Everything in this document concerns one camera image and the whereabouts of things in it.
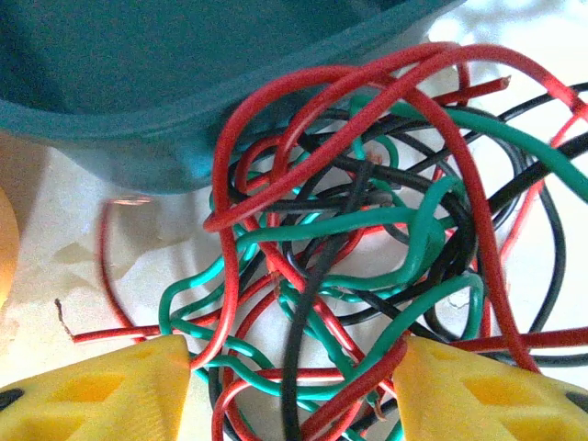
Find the white surface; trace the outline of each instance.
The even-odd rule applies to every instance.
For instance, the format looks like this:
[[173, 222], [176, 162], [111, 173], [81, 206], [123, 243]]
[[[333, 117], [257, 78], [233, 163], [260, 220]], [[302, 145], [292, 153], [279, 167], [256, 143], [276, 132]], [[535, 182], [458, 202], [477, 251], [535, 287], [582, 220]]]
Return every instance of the white surface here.
[[[461, 43], [501, 43], [542, 63], [565, 83], [585, 81], [588, 62], [583, 55], [587, 46], [584, 34], [588, 7], [575, 0], [530, 0], [525, 6], [522, 3], [470, 0], [439, 19], [430, 37]], [[509, 91], [478, 103], [489, 110], [501, 111], [543, 92], [511, 69], [496, 70], [482, 63], [474, 65], [473, 82], [498, 74], [512, 74], [513, 81]], [[447, 90], [455, 83], [453, 77], [451, 72], [440, 74], [427, 88]], [[565, 108], [555, 105], [515, 124], [548, 140], [567, 117]], [[586, 130], [586, 126], [579, 124], [575, 130]], [[495, 154], [497, 150], [490, 143], [480, 142], [474, 151], [491, 193], [508, 179], [507, 162], [502, 155]], [[408, 164], [414, 157], [412, 153], [403, 153], [402, 163]], [[127, 192], [94, 178], [54, 150], [6, 136], [0, 138], [0, 158], [0, 187], [13, 202], [22, 230], [17, 279], [11, 297], [0, 310], [0, 384], [7, 384], [129, 343], [118, 340], [73, 345], [59, 324], [53, 305], [55, 298], [62, 301], [64, 319], [74, 333], [117, 326], [97, 280], [93, 249], [100, 201]], [[576, 164], [588, 170], [588, 158], [581, 158]], [[550, 178], [548, 185], [568, 238], [568, 267], [560, 301], [546, 329], [585, 326], [585, 314], [577, 311], [585, 311], [588, 306], [584, 296], [587, 277], [582, 267], [588, 209], [557, 179]], [[116, 209], [112, 272], [124, 307], [137, 324], [156, 323], [157, 303], [164, 288], [204, 269], [216, 257], [216, 235], [208, 235], [200, 227], [209, 214], [208, 194], [209, 188], [205, 188], [192, 195], [158, 198], [139, 208]], [[385, 235], [369, 238], [340, 269], [377, 273], [399, 263], [400, 250]], [[366, 253], [372, 256], [369, 266], [365, 266]], [[515, 315], [522, 329], [530, 324], [545, 294], [551, 265], [548, 223], [537, 204], [506, 268]], [[183, 299], [194, 299], [204, 292], [196, 289]], [[334, 304], [337, 314], [343, 313], [344, 307]], [[448, 304], [443, 311], [449, 312], [452, 322], [460, 313]], [[381, 320], [370, 328], [357, 326], [354, 336], [368, 347], [385, 324]], [[264, 351], [279, 364], [287, 329], [283, 314], [273, 306], [255, 324], [251, 341], [263, 339]], [[306, 348], [302, 365], [324, 363], [324, 353], [317, 345], [309, 344]], [[550, 369], [547, 373], [588, 387], [586, 368]], [[252, 394], [259, 396], [256, 393], [242, 394], [240, 404], [263, 439], [280, 439], [277, 402], [256, 400], [252, 409], [248, 403], [253, 401]], [[190, 385], [180, 439], [209, 439], [210, 416], [206, 387], [195, 379]], [[384, 437], [383, 427], [388, 429], [390, 424], [381, 426], [370, 433], [369, 439]]]

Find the yellow circular object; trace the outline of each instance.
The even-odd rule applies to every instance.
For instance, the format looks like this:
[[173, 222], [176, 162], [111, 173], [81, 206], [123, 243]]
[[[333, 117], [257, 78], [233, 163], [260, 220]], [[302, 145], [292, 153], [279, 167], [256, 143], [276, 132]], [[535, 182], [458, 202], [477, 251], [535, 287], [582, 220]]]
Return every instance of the yellow circular object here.
[[0, 307], [8, 297], [18, 259], [18, 226], [15, 212], [0, 188]]

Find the wire bundle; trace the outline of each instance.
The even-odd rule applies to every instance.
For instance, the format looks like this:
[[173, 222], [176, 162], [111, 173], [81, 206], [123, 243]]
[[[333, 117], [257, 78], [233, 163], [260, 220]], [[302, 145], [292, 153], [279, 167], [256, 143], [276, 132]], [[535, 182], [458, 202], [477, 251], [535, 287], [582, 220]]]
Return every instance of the wire bundle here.
[[[500, 79], [470, 86], [467, 62], [478, 60], [509, 64], [539, 81], [548, 95], [498, 117], [468, 107], [470, 98], [502, 90], [508, 84]], [[458, 68], [457, 92], [431, 98], [416, 89], [424, 79], [451, 65]], [[409, 66], [412, 68], [400, 77], [392, 74]], [[232, 164], [239, 136], [257, 113], [282, 96], [315, 86], [322, 86], [322, 90], [285, 129], [260, 135]], [[362, 88], [364, 93], [366, 86], [375, 91], [373, 96], [356, 92]], [[588, 363], [587, 355], [529, 354], [531, 347], [588, 344], [587, 328], [541, 333], [565, 272], [564, 232], [542, 179], [554, 173], [588, 201], [588, 179], [570, 162], [588, 149], [588, 134], [562, 143], [573, 122], [588, 120], [588, 107], [578, 96], [586, 87], [567, 87], [541, 66], [502, 47], [452, 43], [415, 46], [362, 67], [323, 66], [279, 78], [245, 99], [218, 139], [212, 214], [204, 227], [220, 235], [222, 256], [202, 273], [177, 281], [165, 291], [159, 329], [132, 327], [124, 312], [117, 310], [119, 317], [123, 315], [125, 328], [73, 339], [145, 337], [176, 331], [207, 340], [206, 347], [193, 355], [191, 367], [209, 383], [216, 440], [222, 439], [223, 431], [235, 440], [259, 439], [233, 400], [250, 386], [281, 398], [287, 440], [363, 439], [378, 416], [395, 408], [395, 400], [390, 398], [394, 397], [391, 373], [406, 350], [401, 338], [405, 333], [471, 351], [493, 351], [489, 356], [533, 371], [538, 371], [537, 364]], [[553, 98], [572, 112], [570, 122], [553, 139], [551, 147], [558, 149], [505, 124]], [[322, 126], [333, 121], [344, 124], [340, 130], [316, 131], [317, 121]], [[444, 139], [439, 151], [413, 136], [430, 128]], [[469, 132], [462, 135], [460, 129]], [[468, 149], [480, 136], [490, 137], [504, 150], [514, 172], [513, 180], [489, 198]], [[377, 164], [379, 161], [366, 153], [364, 146], [369, 141], [383, 146], [388, 164]], [[425, 159], [406, 170], [398, 168], [398, 142], [414, 148]], [[455, 158], [458, 170], [445, 161], [449, 155]], [[268, 159], [272, 162], [269, 171], [255, 171], [256, 164]], [[420, 175], [432, 166], [433, 179]], [[331, 170], [345, 172], [349, 182], [317, 191]], [[403, 187], [423, 194], [417, 209], [408, 208], [402, 200], [398, 190]], [[499, 250], [494, 231], [514, 215], [521, 195], [529, 188], [511, 234]], [[548, 294], [530, 334], [520, 334], [507, 300], [501, 258], [504, 260], [512, 249], [536, 194], [548, 214], [556, 259]], [[436, 215], [439, 207], [447, 213], [445, 217]], [[375, 277], [336, 274], [334, 266], [352, 253], [363, 237], [376, 232], [387, 232], [407, 245], [402, 265]], [[101, 260], [101, 268], [106, 267], [105, 253], [101, 253]], [[264, 262], [267, 274], [254, 280]], [[208, 296], [171, 311], [178, 293], [211, 281], [220, 271], [224, 271], [224, 282]], [[107, 280], [104, 270], [102, 275]], [[114, 292], [107, 286], [112, 300]], [[468, 318], [462, 335], [454, 335], [436, 316], [435, 305], [464, 288], [469, 290]], [[237, 310], [263, 289], [271, 290], [232, 336]], [[326, 297], [365, 303], [366, 308], [338, 317]], [[220, 299], [218, 310], [190, 318]], [[291, 320], [282, 368], [276, 368], [263, 352], [246, 342], [255, 320], [275, 301]], [[490, 336], [491, 308], [502, 336]], [[381, 314], [390, 322], [364, 353], [345, 327]], [[421, 316], [427, 326], [417, 321]], [[206, 327], [212, 324], [214, 330]], [[299, 368], [304, 334], [322, 344], [334, 367]], [[259, 370], [251, 370], [238, 356], [249, 357]], [[390, 397], [382, 403], [387, 394]], [[364, 403], [367, 408], [358, 418]], [[297, 407], [312, 412], [302, 424]], [[397, 426], [388, 439], [400, 435]]]

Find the teal plastic bin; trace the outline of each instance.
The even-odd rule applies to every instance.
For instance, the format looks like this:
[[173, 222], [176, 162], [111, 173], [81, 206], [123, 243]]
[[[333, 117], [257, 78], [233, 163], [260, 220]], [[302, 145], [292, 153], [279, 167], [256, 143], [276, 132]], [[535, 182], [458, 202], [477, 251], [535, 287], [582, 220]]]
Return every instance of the teal plastic bin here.
[[[0, 0], [0, 128], [120, 186], [186, 192], [209, 183], [222, 124], [256, 88], [417, 43], [459, 3]], [[269, 107], [242, 145], [306, 99]]]

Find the yellow plastic object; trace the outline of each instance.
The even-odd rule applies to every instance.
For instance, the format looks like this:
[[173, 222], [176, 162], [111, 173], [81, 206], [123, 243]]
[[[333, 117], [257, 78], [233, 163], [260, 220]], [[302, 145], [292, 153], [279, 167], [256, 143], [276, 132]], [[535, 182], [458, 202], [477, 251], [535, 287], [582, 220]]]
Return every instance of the yellow plastic object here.
[[394, 370], [407, 441], [582, 441], [588, 392], [419, 337]]
[[8, 297], [17, 270], [18, 226], [10, 201], [0, 188], [0, 307]]
[[175, 440], [189, 377], [186, 340], [169, 335], [24, 379], [0, 389], [0, 409], [24, 391], [0, 411], [0, 440]]

